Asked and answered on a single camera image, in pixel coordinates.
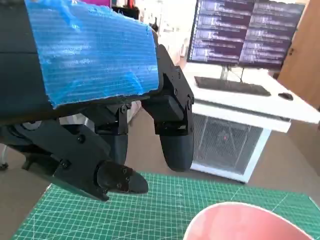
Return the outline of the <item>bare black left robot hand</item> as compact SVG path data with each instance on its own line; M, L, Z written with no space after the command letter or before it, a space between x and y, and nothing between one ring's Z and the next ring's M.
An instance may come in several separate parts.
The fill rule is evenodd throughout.
M145 194L125 165L127 111L154 121L167 166L191 168L193 92L148 25L80 0L0 3L0 142L74 194Z

